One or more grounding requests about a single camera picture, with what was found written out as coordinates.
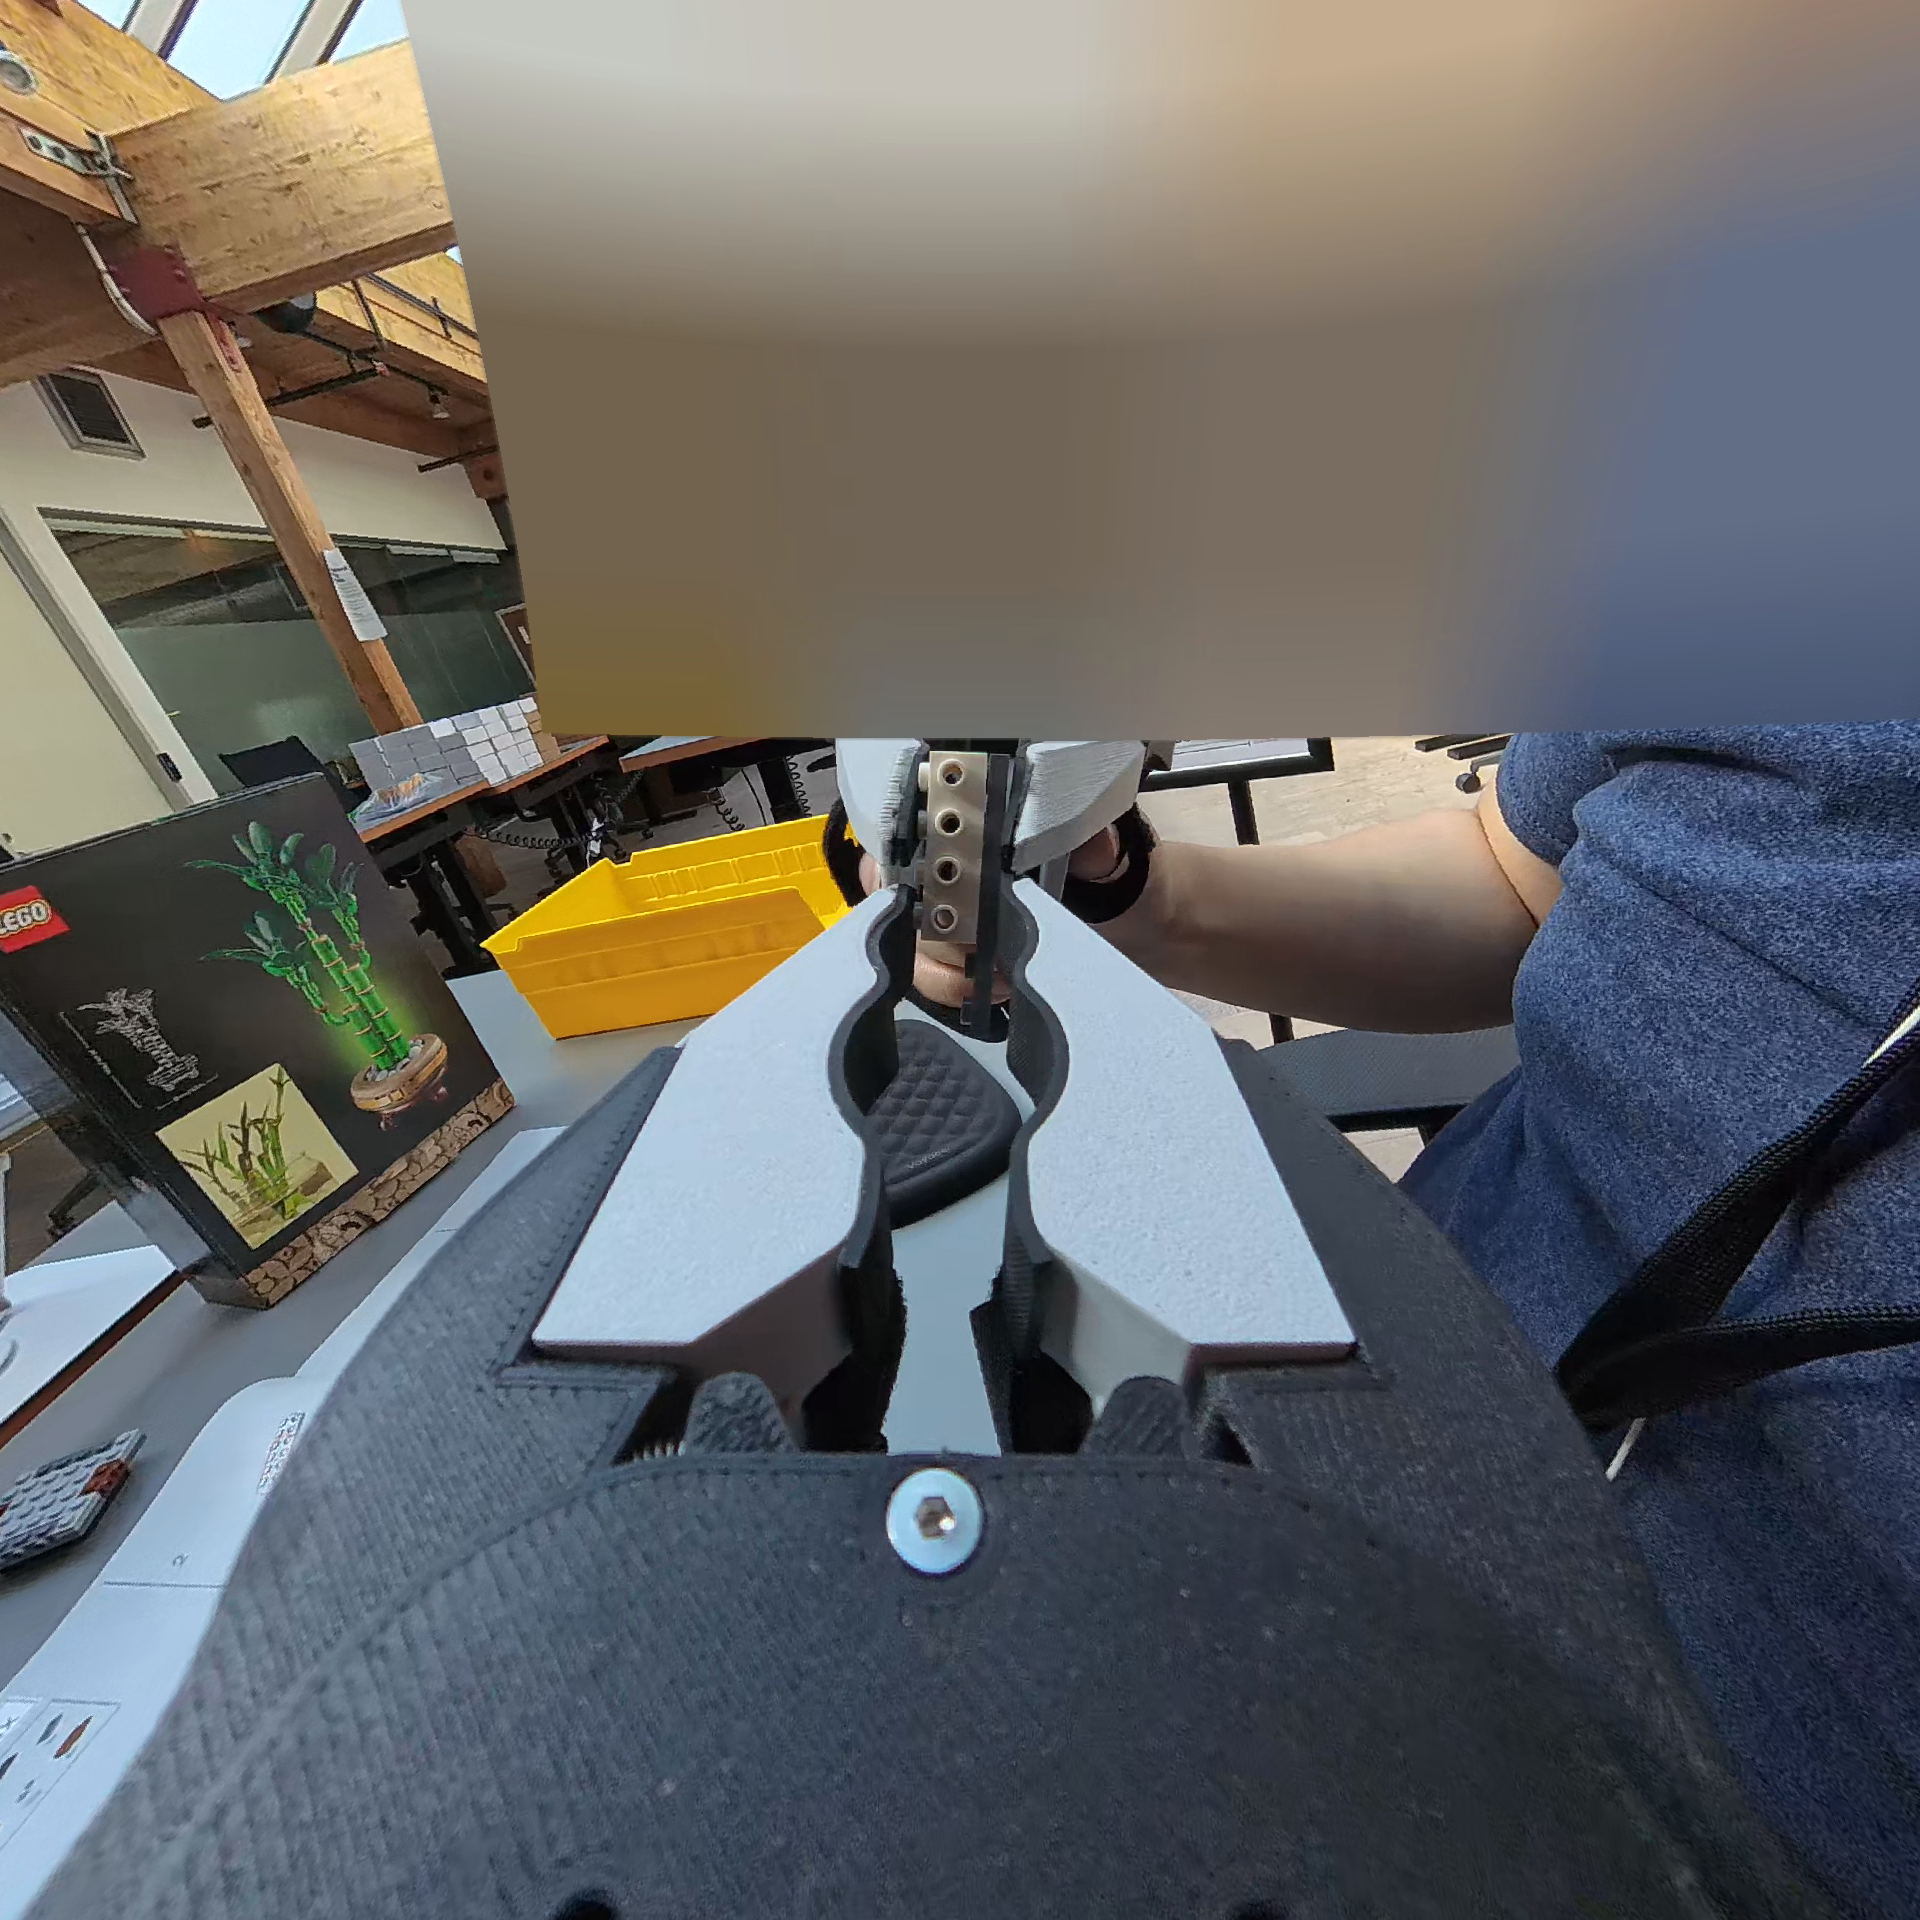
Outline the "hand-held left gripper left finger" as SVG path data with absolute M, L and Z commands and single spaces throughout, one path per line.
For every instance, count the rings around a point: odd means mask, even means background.
M 749 1374 L 783 1408 L 845 1374 L 884 1408 L 906 1307 L 872 1112 L 914 949 L 889 887 L 691 1033 L 535 1323 L 543 1353 Z

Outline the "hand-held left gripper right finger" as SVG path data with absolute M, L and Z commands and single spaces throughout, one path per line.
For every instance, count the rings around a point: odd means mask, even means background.
M 1035 881 L 1004 902 L 1009 1169 L 1000 1312 L 1103 1411 L 1160 1379 L 1341 1362 L 1355 1334 L 1216 1033 Z

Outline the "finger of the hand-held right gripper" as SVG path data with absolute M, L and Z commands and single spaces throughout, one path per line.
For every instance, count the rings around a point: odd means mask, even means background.
M 1016 757 L 1009 871 L 1071 858 L 1136 803 L 1151 743 L 1034 739 Z
M 877 885 L 914 883 L 922 848 L 922 768 L 925 741 L 839 736 L 835 775 L 839 825 L 833 827 L 833 879 L 850 905 L 872 893 L 863 861 Z

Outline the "tan lego brick assembly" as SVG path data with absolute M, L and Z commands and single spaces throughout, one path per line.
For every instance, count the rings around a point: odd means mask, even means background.
M 914 905 L 914 993 L 962 1039 L 1002 1041 L 1002 833 L 1010 823 L 1010 743 L 928 743 L 906 761 L 888 845 Z

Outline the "person's right forearm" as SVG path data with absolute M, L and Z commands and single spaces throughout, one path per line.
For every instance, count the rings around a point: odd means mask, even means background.
M 1299 848 L 1160 845 L 1103 936 L 1171 991 L 1247 1010 L 1437 1035 L 1511 1021 L 1521 962 L 1562 897 L 1496 792 L 1476 809 Z

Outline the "black lego set box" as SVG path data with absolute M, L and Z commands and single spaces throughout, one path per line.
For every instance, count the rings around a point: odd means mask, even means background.
M 2 1042 L 229 1307 L 281 1304 L 515 1105 L 323 775 L 4 864 Z

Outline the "lego instruction booklet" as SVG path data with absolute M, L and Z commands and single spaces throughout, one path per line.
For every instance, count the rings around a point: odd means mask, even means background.
M 24 1915 L 181 1690 L 235 1559 L 347 1360 L 427 1261 L 561 1127 L 516 1134 L 410 1255 L 290 1377 L 250 1383 L 179 1466 L 35 1655 L 2 1711 L 2 1915 Z

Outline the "grey lego plate assembly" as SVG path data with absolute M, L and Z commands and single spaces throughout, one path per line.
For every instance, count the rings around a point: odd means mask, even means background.
M 39 1466 L 2 1494 L 2 1574 L 83 1544 L 121 1496 L 146 1442 L 143 1429 Z

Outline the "yellow plastic bin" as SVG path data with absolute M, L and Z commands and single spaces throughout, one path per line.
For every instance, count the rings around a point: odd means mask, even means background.
M 488 937 L 556 1041 L 708 1017 L 845 917 L 825 818 L 602 861 Z

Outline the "stack of small white boxes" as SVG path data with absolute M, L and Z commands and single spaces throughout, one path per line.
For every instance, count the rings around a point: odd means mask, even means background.
M 353 759 L 370 790 L 408 782 L 505 785 L 545 766 L 539 706 L 533 696 L 460 711 L 353 743 Z

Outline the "person in blue shirt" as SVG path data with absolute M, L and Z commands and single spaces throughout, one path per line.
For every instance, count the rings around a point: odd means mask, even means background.
M 1521 1065 L 1407 1191 L 1547 1362 L 1915 1003 L 1915 722 L 1516 736 L 1562 897 Z M 1747 1789 L 1849 1915 L 1915 1915 L 1915 1344 L 1648 1423 L 1617 1503 Z

